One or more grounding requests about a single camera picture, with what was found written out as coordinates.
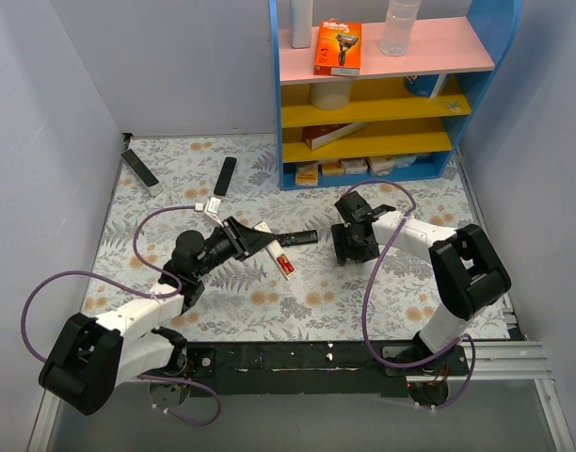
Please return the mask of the red battery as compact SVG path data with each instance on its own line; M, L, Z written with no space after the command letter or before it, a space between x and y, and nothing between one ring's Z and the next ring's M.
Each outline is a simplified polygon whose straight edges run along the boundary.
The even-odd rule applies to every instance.
M295 271L293 265L285 255L280 256L278 258L278 262L280 263L280 266L286 275Z
M281 271L282 271L283 274L288 274L288 273L289 273L289 268L288 268L288 266L285 264L285 262L284 262L282 259L278 258L278 259L277 259L277 263L278 263L278 265L279 265L279 267L280 267L280 269L281 269Z

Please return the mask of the white remote control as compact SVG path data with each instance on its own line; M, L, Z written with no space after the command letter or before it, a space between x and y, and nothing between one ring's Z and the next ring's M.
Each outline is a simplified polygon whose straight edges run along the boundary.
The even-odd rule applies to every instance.
M274 261L275 265L277 266L278 270L280 271L280 274L282 275L282 277L286 281L289 281L295 272L292 272L291 274L288 274L288 275L282 273L282 271L281 271L281 269L277 263L277 259L282 255L285 255L287 258L288 258L288 256L284 252L282 246L278 243L277 239L274 239L270 244L268 244L265 247L265 249L266 249L267 253L269 254L269 256L273 259L273 261Z

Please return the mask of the white remote battery cover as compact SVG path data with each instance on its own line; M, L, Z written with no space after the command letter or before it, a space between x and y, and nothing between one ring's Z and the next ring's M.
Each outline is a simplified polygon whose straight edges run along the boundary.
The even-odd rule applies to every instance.
M359 265L353 261L348 261L344 265L347 279L349 281L355 281L360 277Z

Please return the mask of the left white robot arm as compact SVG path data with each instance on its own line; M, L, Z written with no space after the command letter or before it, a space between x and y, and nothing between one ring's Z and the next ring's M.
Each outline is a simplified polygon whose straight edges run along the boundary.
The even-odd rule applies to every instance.
M195 305L204 291L203 276L275 241L274 234L235 218L217 225L209 237L195 230L181 233L150 293L102 315L76 314L66 321L40 371L40 386L90 415L127 380L151 370L180 375L187 342L165 323Z

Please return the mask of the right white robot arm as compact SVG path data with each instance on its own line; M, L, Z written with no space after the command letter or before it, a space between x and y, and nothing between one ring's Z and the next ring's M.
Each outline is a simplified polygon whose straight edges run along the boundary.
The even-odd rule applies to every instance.
M436 226L415 219L410 210L402 213L386 204L373 208L356 191L344 194L335 207L344 221L331 227L338 264L376 262L364 292L364 344L388 368L438 372L472 321L511 288L510 276L485 231L476 224L460 229ZM371 344L367 308L376 274L392 247L432 266L440 305L411 346L388 361Z

